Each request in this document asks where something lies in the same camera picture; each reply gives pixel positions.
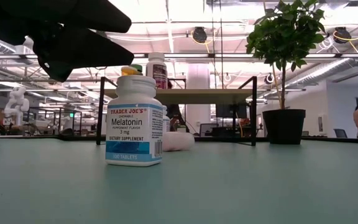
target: monitor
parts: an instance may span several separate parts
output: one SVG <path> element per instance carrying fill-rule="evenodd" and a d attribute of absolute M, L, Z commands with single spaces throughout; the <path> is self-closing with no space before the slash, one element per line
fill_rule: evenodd
<path fill-rule="evenodd" d="M 233 105 L 215 105 L 217 118 L 232 118 Z M 236 109 L 238 118 L 247 118 L 247 105 L 238 104 Z"/>

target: potted plant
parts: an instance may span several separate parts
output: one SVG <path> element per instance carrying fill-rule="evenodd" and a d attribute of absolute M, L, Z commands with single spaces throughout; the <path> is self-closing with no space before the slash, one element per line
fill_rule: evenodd
<path fill-rule="evenodd" d="M 263 117 L 270 143 L 300 144 L 305 110 L 285 110 L 286 69 L 306 65 L 303 60 L 310 49 L 322 42 L 325 32 L 320 20 L 324 11 L 316 8 L 318 0 L 292 4 L 280 1 L 275 9 L 266 9 L 265 16 L 258 19 L 255 29 L 247 38 L 247 54 L 264 58 L 267 64 L 282 71 L 280 110 L 264 111 Z"/>

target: white supplement bottle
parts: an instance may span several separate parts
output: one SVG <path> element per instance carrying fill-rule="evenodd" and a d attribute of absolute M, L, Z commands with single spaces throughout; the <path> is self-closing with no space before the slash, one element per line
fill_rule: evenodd
<path fill-rule="evenodd" d="M 162 160 L 162 104 L 154 99 L 155 80 L 119 77 L 117 98 L 108 104 L 106 162 L 151 166 Z"/>
<path fill-rule="evenodd" d="M 167 89 L 167 66 L 164 59 L 163 53 L 149 53 L 149 62 L 146 65 L 146 76 L 154 78 L 158 89 Z"/>
<path fill-rule="evenodd" d="M 166 133 L 171 131 L 171 122 L 169 117 L 167 117 L 167 106 L 163 105 L 162 106 L 162 113 L 163 113 L 163 125 L 162 125 L 162 132 Z"/>

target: bottle label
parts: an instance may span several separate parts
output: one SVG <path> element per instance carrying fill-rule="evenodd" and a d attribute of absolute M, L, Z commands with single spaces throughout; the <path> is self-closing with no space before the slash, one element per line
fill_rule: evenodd
<path fill-rule="evenodd" d="M 153 78 L 158 89 L 167 89 L 167 68 L 163 65 L 153 65 Z"/>
<path fill-rule="evenodd" d="M 165 131 L 166 132 L 171 131 L 171 122 L 170 122 L 170 120 L 169 119 L 164 119 L 163 122 L 164 122 L 163 127 L 165 128 Z"/>
<path fill-rule="evenodd" d="M 106 122 L 106 159 L 133 162 L 161 159 L 162 107 L 109 105 Z"/>

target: shelf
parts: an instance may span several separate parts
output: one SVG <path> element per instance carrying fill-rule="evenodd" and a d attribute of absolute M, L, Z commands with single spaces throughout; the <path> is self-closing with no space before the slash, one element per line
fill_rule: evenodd
<path fill-rule="evenodd" d="M 104 94 L 116 98 L 115 90 L 105 90 Z M 186 90 L 157 90 L 155 97 L 163 105 L 169 104 L 234 104 L 245 102 L 252 95 L 250 89 L 186 89 Z"/>

